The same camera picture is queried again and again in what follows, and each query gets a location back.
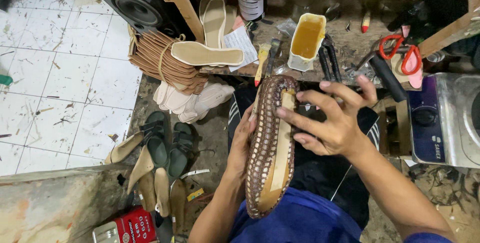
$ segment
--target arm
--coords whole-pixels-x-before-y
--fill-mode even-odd
[[[298,100],[315,104],[325,112],[327,120],[323,123],[284,108],[278,109],[277,115],[318,137],[296,134],[293,138],[304,148],[318,155],[345,156],[403,239],[410,234],[430,232],[454,240],[447,222],[427,197],[395,169],[358,128],[358,110],[375,103],[377,97],[375,86],[365,76],[359,76],[357,82],[363,96],[341,83],[320,83],[323,91],[342,99],[339,103],[315,91],[297,93]]]
[[[233,220],[245,195],[246,164],[250,151],[248,138],[256,127],[251,105],[235,130],[225,173],[213,199],[201,212],[191,229],[189,242],[226,242]]]

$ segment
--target black speaker cabinet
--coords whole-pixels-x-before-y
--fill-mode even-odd
[[[173,2],[164,0],[104,0],[133,28],[143,33],[158,30],[170,37],[185,34],[188,40],[195,36]],[[195,0],[190,0],[197,9]]]

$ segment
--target speaker cone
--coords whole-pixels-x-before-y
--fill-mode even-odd
[[[157,26],[162,16],[144,0],[112,0],[120,13],[142,26]]]

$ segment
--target plastic bag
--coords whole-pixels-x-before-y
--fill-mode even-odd
[[[288,70],[290,70],[291,68],[287,65],[287,64],[284,64],[284,65],[281,65],[275,69],[273,69],[273,71],[275,72],[275,74],[277,75],[281,75],[285,72],[287,72]]]
[[[295,23],[295,21],[293,21],[293,19],[287,18],[282,23],[277,25],[276,28],[286,36],[293,37],[295,29],[297,28],[297,24]]]

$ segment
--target finger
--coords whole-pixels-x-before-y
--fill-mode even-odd
[[[363,90],[363,98],[367,101],[367,105],[375,104],[377,100],[377,88],[365,75],[359,75],[356,78],[358,85]]]
[[[317,138],[312,137],[306,133],[299,133],[293,136],[297,142],[302,144],[303,148],[314,152],[317,155],[327,155],[329,154],[323,143],[321,143]]]
[[[299,129],[308,131],[309,133],[317,136],[323,137],[323,129],[325,129],[324,123],[312,120],[310,118],[304,117],[294,111],[291,111],[286,108],[278,108],[276,110],[277,116],[282,118],[285,122],[297,126]]]
[[[247,139],[248,135],[251,133],[250,132],[250,123],[251,121],[254,120],[256,117],[255,113],[252,113],[252,109],[254,108],[254,105],[250,105],[245,112],[243,112],[243,116],[240,119],[240,123],[237,126],[237,129],[235,129],[235,137],[238,137],[239,139]]]
[[[257,128],[257,115],[256,114],[253,114],[253,116],[250,117],[250,121],[249,121],[249,130],[248,130],[248,134],[252,134],[255,129]]]
[[[361,95],[342,83],[322,81],[320,88],[341,98],[343,100],[342,106],[345,107],[346,111],[353,111],[356,114],[358,109],[366,106],[366,100]]]
[[[335,99],[325,94],[308,90],[297,93],[297,99],[299,101],[305,101],[317,105],[317,107],[320,107],[320,109],[327,115],[327,118],[339,119],[343,115],[343,111],[340,109],[340,106]]]

